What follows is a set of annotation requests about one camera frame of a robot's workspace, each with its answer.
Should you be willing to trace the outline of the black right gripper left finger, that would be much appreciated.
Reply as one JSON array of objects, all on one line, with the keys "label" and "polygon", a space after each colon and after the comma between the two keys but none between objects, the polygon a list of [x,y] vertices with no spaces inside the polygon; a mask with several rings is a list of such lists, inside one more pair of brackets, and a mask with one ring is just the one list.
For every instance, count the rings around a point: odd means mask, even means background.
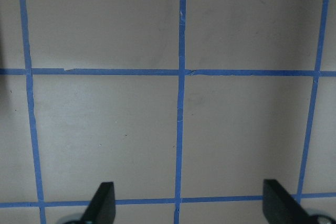
[{"label": "black right gripper left finger", "polygon": [[79,223],[113,224],[116,216],[115,203],[114,183],[101,183]]}]

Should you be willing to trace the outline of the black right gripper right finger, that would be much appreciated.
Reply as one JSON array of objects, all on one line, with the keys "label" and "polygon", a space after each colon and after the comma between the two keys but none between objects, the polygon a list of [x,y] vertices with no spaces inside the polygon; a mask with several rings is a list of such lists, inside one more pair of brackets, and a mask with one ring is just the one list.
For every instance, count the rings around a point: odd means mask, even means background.
[{"label": "black right gripper right finger", "polygon": [[310,216],[275,179],[264,179],[263,214],[270,224],[319,223]]}]

